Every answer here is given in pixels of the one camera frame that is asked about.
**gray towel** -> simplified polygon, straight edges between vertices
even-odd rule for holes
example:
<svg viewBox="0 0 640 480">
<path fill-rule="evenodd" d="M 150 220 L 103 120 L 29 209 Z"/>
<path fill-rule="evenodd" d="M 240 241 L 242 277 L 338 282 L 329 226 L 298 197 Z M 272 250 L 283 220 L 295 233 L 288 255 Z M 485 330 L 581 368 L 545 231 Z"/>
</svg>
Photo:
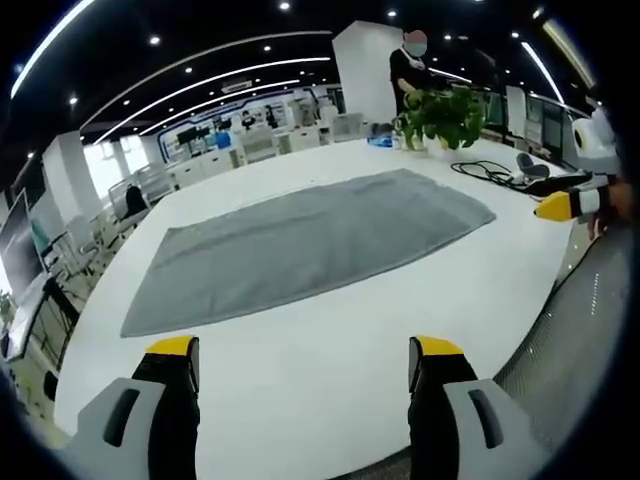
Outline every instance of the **gray towel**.
<svg viewBox="0 0 640 480">
<path fill-rule="evenodd" d="M 318 295 L 423 258 L 494 219 L 463 193 L 395 170 L 170 229 L 121 335 L 216 323 Z"/>
</svg>

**desk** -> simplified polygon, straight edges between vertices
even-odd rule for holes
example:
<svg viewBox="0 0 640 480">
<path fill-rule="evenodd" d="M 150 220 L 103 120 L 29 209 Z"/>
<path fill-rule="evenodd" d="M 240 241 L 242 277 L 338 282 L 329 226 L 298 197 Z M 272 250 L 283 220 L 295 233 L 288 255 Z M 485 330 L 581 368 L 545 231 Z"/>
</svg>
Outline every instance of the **desk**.
<svg viewBox="0 0 640 480">
<path fill-rule="evenodd" d="M 481 140 L 464 155 L 515 168 L 517 153 Z M 426 258 L 322 295 L 173 334 L 120 338 L 169 227 L 397 168 L 479 199 L 497 220 Z M 149 345 L 193 334 L 201 343 L 199 478 L 321 480 L 373 464 L 409 443 L 410 336 L 455 342 L 482 378 L 495 375 L 529 332 L 571 228 L 536 218 L 534 205 L 453 172 L 444 159 L 364 140 L 275 157 L 171 194 L 89 298 L 67 348 L 55 422 L 73 434 L 80 409 L 116 377 L 130 376 Z"/>
</svg>

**black shirt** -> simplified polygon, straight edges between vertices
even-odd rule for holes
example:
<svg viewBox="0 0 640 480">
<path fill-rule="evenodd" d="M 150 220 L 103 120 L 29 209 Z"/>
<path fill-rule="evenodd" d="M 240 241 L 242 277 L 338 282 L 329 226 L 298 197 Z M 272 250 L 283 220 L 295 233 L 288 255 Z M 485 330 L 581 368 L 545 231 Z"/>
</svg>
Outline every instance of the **black shirt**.
<svg viewBox="0 0 640 480">
<path fill-rule="evenodd" d="M 393 85 L 393 93 L 396 96 L 398 115 L 404 110 L 405 95 L 404 91 L 398 86 L 399 79 L 403 78 L 409 85 L 419 90 L 435 88 L 433 76 L 429 73 L 426 62 L 424 70 L 412 67 L 406 55 L 398 49 L 389 57 L 389 65 L 391 67 L 391 84 Z"/>
</svg>

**green leaves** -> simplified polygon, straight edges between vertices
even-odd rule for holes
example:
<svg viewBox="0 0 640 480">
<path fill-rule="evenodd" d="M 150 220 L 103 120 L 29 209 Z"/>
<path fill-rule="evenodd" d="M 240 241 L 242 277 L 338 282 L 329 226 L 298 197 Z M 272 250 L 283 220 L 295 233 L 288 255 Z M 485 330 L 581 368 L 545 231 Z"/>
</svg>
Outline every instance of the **green leaves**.
<svg viewBox="0 0 640 480">
<path fill-rule="evenodd" d="M 407 111 L 396 119 L 396 131 L 407 139 L 422 132 L 427 138 L 444 138 L 449 148 L 473 145 L 484 126 L 484 109 L 468 87 L 452 92 L 416 90 L 405 97 Z"/>
</svg>

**window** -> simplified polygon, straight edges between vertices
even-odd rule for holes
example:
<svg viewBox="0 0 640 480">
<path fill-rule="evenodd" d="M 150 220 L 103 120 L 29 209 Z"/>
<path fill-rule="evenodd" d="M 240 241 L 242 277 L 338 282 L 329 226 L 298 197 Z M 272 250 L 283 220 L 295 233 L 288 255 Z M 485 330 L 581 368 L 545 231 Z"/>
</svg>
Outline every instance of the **window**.
<svg viewBox="0 0 640 480">
<path fill-rule="evenodd" d="M 127 160 L 127 166 L 131 173 L 135 173 L 141 168 L 149 165 L 149 159 L 147 158 L 147 154 L 144 152 L 142 140 L 140 140 L 139 136 L 133 135 L 131 137 L 124 137 L 120 139 L 120 143 L 122 144 L 124 157 Z"/>
<path fill-rule="evenodd" d="M 89 174 L 100 200 L 108 200 L 109 189 L 124 178 L 110 142 L 84 149 Z"/>
</svg>

